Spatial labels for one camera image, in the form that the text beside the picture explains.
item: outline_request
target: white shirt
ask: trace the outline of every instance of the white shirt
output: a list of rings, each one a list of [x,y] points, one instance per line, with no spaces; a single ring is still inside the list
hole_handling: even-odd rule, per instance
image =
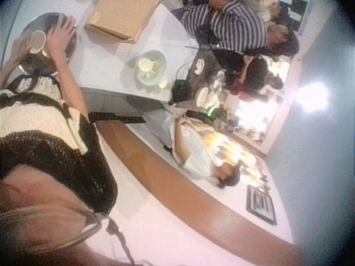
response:
[[[179,165],[199,178],[211,177],[213,165],[220,166],[220,162],[211,151],[205,146],[202,137],[190,126],[181,125],[183,142],[190,152],[189,158],[181,165],[181,160],[175,153],[175,123],[170,128],[171,139],[173,141],[173,157]]]

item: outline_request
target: glass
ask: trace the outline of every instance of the glass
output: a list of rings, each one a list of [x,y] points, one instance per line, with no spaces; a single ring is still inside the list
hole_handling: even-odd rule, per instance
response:
[[[102,228],[101,221],[106,218],[106,231],[117,235],[130,263],[135,265],[124,235],[110,217],[67,206],[30,206],[0,214],[0,243],[11,243],[14,252],[48,253],[85,241]]]

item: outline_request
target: plate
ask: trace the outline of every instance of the plate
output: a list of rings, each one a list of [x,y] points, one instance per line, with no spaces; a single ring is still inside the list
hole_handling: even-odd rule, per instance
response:
[[[43,14],[28,23],[28,25],[24,28],[23,32],[27,30],[42,30],[45,32],[45,34],[47,34],[51,27],[56,25],[59,15],[60,13],[58,12]],[[63,23],[67,20],[67,18],[67,16],[64,16]],[[67,54],[68,61],[73,55],[76,44],[77,34],[75,33],[71,38],[68,47],[65,51]],[[23,73],[27,75],[33,75],[35,71],[37,71],[39,75],[57,74],[53,61],[50,58],[40,57],[37,54],[27,54],[21,61],[19,68]]]
[[[139,75],[138,62],[143,58],[147,58],[153,62],[156,62],[158,65],[157,70],[155,72],[152,72],[150,75]],[[158,50],[146,52],[137,58],[135,66],[135,76],[143,85],[154,86],[158,84],[163,78],[166,71],[166,65],[166,58],[162,52]]]
[[[209,89],[204,87],[200,89],[196,94],[196,106],[201,107],[202,104],[206,101],[206,97],[209,93]]]

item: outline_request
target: light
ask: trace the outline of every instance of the light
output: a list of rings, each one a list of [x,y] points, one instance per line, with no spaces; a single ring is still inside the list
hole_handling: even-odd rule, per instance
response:
[[[321,83],[313,83],[298,90],[296,101],[306,112],[324,110],[328,105],[328,91]]]

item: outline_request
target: white cup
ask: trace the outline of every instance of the white cup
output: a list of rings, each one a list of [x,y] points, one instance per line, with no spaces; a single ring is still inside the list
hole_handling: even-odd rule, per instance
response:
[[[150,74],[155,74],[159,70],[159,64],[148,58],[142,58],[138,62],[139,76],[149,77]]]
[[[31,54],[38,54],[40,53],[44,46],[45,46],[45,41],[47,40],[47,37],[45,36],[45,33],[42,32],[41,30],[36,30],[31,34],[31,49],[30,53]]]

